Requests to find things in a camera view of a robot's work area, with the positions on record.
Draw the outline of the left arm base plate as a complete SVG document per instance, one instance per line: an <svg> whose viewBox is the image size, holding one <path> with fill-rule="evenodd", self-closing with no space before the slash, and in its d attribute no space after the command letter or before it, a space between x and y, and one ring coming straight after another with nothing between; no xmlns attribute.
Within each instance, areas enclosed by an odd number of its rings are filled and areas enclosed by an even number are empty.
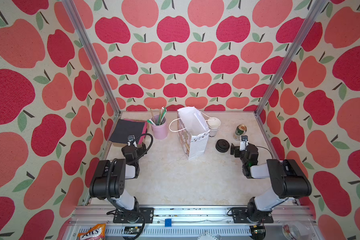
<svg viewBox="0 0 360 240"><path fill-rule="evenodd" d="M154 217L154 208L139 208L139 212L117 212L114 215L115 224L151 224Z"/></svg>

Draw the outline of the white paper coffee cup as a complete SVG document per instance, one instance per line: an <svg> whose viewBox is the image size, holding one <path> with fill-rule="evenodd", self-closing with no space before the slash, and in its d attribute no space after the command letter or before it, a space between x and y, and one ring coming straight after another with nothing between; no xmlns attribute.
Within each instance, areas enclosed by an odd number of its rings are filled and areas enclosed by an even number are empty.
<svg viewBox="0 0 360 240"><path fill-rule="evenodd" d="M209 137L210 138L215 137L218 130L220 129L221 121L218 118L212 117L206 120L206 122L210 129Z"/></svg>

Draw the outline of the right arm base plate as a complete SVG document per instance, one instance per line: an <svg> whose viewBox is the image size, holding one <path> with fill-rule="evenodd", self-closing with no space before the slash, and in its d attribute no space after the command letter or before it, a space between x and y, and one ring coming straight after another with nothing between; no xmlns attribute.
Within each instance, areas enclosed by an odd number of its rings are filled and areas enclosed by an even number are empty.
<svg viewBox="0 0 360 240"><path fill-rule="evenodd" d="M247 207L231 208L227 215L232 217L235 224L272 224L274 219L271 212L248 210Z"/></svg>

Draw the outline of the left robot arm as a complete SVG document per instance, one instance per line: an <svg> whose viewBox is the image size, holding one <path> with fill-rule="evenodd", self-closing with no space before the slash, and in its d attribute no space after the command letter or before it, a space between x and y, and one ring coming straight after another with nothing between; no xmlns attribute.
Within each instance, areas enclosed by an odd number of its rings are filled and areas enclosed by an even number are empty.
<svg viewBox="0 0 360 240"><path fill-rule="evenodd" d="M125 190L126 180L140 174L139 159L147 153L145 144L127 145L122 148L123 159L99 161L91 180L91 198L107 200L116 208L122 219L135 223L139 220L140 207L137 199Z"/></svg>

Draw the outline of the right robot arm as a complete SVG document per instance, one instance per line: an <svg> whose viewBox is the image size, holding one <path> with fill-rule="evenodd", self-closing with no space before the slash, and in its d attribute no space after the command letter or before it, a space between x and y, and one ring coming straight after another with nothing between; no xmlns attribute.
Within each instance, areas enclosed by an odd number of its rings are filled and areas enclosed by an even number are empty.
<svg viewBox="0 0 360 240"><path fill-rule="evenodd" d="M269 216L274 207L289 199L308 197L312 186L295 160L268 159L258 164L258 148L247 143L245 147L231 145L231 155L240 158L243 174L248 179L270 179L271 187L252 197L247 204L246 218L256 223Z"/></svg>

